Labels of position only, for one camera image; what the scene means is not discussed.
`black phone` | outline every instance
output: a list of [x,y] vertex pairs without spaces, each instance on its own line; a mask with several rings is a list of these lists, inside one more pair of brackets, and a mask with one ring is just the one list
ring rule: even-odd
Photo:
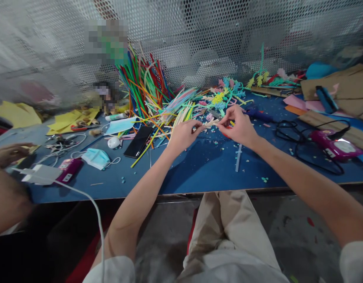
[[141,127],[124,152],[124,156],[137,158],[144,150],[145,144],[152,132],[152,127]]

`blue table surface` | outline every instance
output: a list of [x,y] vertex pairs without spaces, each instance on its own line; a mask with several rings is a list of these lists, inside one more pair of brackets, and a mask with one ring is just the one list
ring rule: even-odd
[[[296,120],[300,129],[311,128],[309,125],[297,120],[295,114],[286,111],[284,109],[286,105],[281,98],[262,98],[250,94],[247,95],[246,99],[254,99],[259,110],[263,110],[272,115],[275,121]],[[104,125],[104,118],[100,117],[99,119],[102,121],[102,125]],[[9,130],[4,135],[0,136],[0,146],[23,141],[44,144],[48,138],[45,136],[48,132],[47,125],[51,123],[53,123],[53,119],[41,125]],[[294,149],[295,144],[275,137],[276,126],[274,124],[270,124],[271,127],[268,128],[263,125],[262,121],[253,120],[253,123],[260,136],[266,138],[282,151],[290,154],[289,149]],[[94,139],[95,138],[88,135],[86,141],[70,150],[64,158],[60,158],[56,167],[58,167],[64,159],[69,158],[71,152],[80,151],[90,142],[94,141]],[[129,143],[130,140],[124,141],[123,148],[117,150],[110,149],[107,146],[107,141],[104,139],[93,144],[91,148],[106,151],[111,160],[116,157],[121,157],[121,161],[118,164],[111,165],[105,171],[100,171],[85,163],[78,175],[73,177],[69,185],[88,193],[94,199],[126,197],[138,180],[150,168],[150,150],[144,154],[134,168],[130,168],[135,159],[123,156],[123,152],[128,147]],[[285,182],[266,162],[253,151],[245,147],[242,148],[243,152],[240,156],[239,172],[235,172],[235,164],[237,161],[235,157],[237,156],[236,151],[238,150],[238,147],[235,147],[235,145],[237,146],[237,143],[225,138],[218,129],[215,129],[215,132],[211,132],[211,130],[203,132],[199,135],[194,144],[192,144],[187,151],[180,154],[174,161],[166,175],[159,194],[200,193],[208,191],[261,189],[286,186]],[[166,146],[164,145],[151,150],[153,164],[165,147]],[[37,157],[35,161],[40,160],[49,152],[49,149],[44,147],[39,148],[36,151]],[[322,154],[321,150],[315,146],[300,146],[300,155],[321,166],[334,169],[333,163],[325,160],[325,156]],[[43,164],[51,165],[54,161],[53,158],[50,158],[43,162]],[[342,167],[345,170],[345,174],[342,176],[336,176],[316,167],[314,167],[314,169],[339,184],[363,182],[363,163],[357,158],[342,164]],[[125,183],[122,183],[122,177],[125,178]],[[268,182],[265,183],[262,180],[262,177],[268,178]],[[87,199],[81,194],[59,186],[44,187],[31,184],[29,185],[29,188],[35,203],[67,202]]]

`forearm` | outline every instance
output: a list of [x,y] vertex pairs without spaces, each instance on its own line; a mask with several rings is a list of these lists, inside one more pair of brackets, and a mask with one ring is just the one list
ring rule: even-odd
[[345,190],[264,139],[254,151],[326,221],[342,245],[354,239],[363,240],[363,206]]
[[24,187],[0,169],[0,234],[26,218],[32,207]]
[[154,205],[163,180],[175,158],[175,154],[168,148],[164,150],[154,165],[126,197],[112,220],[112,227],[115,229],[129,226],[139,228],[142,225],[142,222]]

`metal mesh wall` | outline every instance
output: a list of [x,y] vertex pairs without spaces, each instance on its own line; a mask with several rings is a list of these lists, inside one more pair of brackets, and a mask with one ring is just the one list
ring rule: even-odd
[[0,102],[68,109],[93,82],[116,83],[112,66],[84,62],[86,20],[116,18],[173,87],[246,79],[263,42],[271,74],[363,42],[363,0],[0,0]]

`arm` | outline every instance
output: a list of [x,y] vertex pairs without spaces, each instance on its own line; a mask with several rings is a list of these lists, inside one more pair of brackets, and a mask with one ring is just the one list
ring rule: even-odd
[[11,162],[28,155],[28,150],[18,143],[0,148],[0,234],[22,221],[32,210],[24,187],[4,171]]
[[[104,259],[125,255],[134,261],[139,229],[158,196],[170,166],[203,130],[202,123],[197,120],[180,123],[174,128],[167,148],[132,189],[113,218],[104,239]],[[100,262],[101,249],[91,269]]]
[[[233,119],[235,126],[225,128]],[[218,127],[263,158],[296,195],[324,219],[341,247],[363,241],[363,206],[327,177],[259,137],[239,106],[229,108]]]

